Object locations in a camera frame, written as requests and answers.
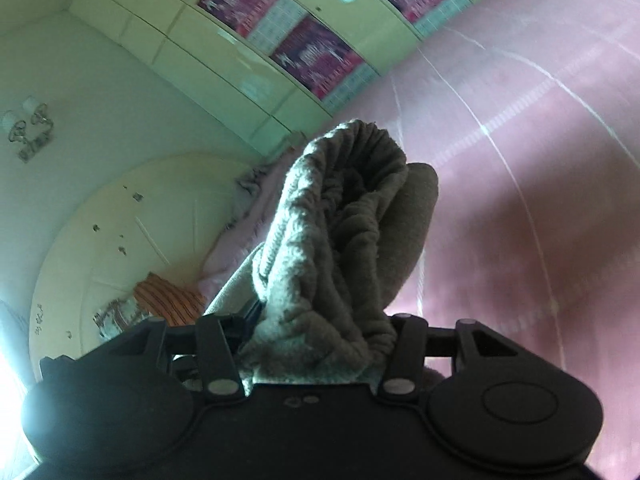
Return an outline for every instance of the wall lamp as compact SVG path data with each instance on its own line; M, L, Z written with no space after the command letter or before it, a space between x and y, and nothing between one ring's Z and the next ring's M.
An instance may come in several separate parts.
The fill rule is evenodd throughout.
M27 138L27 123L18 115L9 110L2 115L0 126L8 134L9 142L21 142L24 147L18 152L18 158L23 162L29 162L34 155L51 141L53 121L47 115L47 105L33 96L29 96L22 103L22 108L31 117L31 124L45 124L46 129L40 132L33 140Z

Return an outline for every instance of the black device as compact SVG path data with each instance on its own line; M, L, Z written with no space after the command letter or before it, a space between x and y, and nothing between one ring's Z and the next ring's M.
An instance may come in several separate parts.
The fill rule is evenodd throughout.
M258 384L234 354L259 303L167 328L147 320L77 361L41 362L24 433L29 480L595 479L602 407L583 383L474 320L391 318L398 343L368 384ZM421 388L425 356L452 376ZM201 391L184 383L197 377Z

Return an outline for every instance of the metal rivet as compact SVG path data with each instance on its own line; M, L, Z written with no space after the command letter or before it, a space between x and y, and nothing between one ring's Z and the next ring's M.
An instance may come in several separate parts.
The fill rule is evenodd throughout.
M240 389L240 384L231 379L216 379L207 385L207 390L214 395L229 396Z
M382 388L391 395L407 395L415 390L415 383L409 379L389 379Z
M300 397L287 397L284 399L284 405L289 408L299 408L302 406L302 399Z

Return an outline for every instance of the gray knitted fabric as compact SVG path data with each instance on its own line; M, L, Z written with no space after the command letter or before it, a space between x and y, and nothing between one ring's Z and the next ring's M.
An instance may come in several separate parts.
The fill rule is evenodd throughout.
M378 279L380 221L407 174L374 124L342 124L306 147L254 256L266 307L239 355L246 378L348 383L383 367L396 334Z

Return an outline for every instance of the striped pillow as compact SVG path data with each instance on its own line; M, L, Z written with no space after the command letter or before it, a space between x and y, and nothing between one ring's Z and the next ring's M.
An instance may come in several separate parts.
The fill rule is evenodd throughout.
M172 285L152 272L133 290L140 308L163 317L168 326L194 324L206 308L206 300L197 292Z

